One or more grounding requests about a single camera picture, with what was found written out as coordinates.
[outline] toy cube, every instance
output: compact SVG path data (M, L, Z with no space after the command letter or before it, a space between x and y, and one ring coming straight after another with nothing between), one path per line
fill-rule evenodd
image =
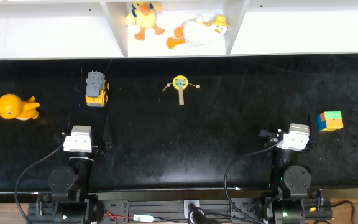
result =
M326 111L317 116L318 129L320 131L335 131L343 128L342 114L340 111Z

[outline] toy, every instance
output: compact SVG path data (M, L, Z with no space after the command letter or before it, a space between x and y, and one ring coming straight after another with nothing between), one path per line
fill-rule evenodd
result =
M171 83L167 83L167 86L162 91L164 91L168 87L171 87L171 84L173 84L173 87L179 91L179 105L185 104L183 90L186 89L189 84L196 88L200 88L200 85L193 85L189 83L186 77L184 77L183 75L178 75L177 77L173 78L173 81Z
M343 128L342 114L340 111L326 111L317 116L318 129L320 131L335 131Z
M6 94L0 97L0 116L5 119L19 119L27 121L28 119L38 118L38 111L36 110L40 104L35 102L35 97L32 96L27 101L22 101L15 94Z
M140 27L140 32L134 36L137 40L145 40L148 28L153 28L155 35L165 32L165 29L156 24L157 16L154 10L161 12L162 6L159 2L132 2L132 12L125 18L125 23L127 26L136 24Z
M186 21L183 26L177 27L174 31L176 39L168 38L167 46L172 49L184 43L190 46L209 44L220 39L228 26L224 15L218 15L211 24L204 22L203 17L199 16L197 20Z
M105 75L101 72L92 71L88 73L86 79L86 105L94 107L104 107L109 100L106 90L110 89L110 84L106 82Z

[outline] black tabletop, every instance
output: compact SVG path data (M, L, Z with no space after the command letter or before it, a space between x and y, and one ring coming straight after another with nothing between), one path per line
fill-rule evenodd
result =
M85 105L88 72L106 74L106 108ZM184 91L162 91L176 75ZM234 158L262 148L259 130L306 124L309 113L341 111L344 129L320 134L300 155L314 187L358 187L358 54L264 57L0 61L0 96L35 96L40 118L0 117L0 192L52 152L54 135L71 124L90 125L94 141L109 124L113 149L95 157L92 191L222 187ZM30 170L21 190L47 190L49 173L68 163L59 152ZM241 160L231 187L267 188L267 154Z

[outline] blue cube face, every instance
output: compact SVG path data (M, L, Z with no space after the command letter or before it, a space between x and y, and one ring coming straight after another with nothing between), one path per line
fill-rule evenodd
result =
M321 115L317 116L317 123L318 123L318 129L320 131L327 128L327 122L325 122L321 119Z

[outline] toy construction vehicle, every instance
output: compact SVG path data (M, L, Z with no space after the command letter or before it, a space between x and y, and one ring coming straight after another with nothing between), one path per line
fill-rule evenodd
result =
M101 72L92 71L88 73L86 79L86 105L94 107L104 107L109 100L107 90L110 84L104 79L105 76Z

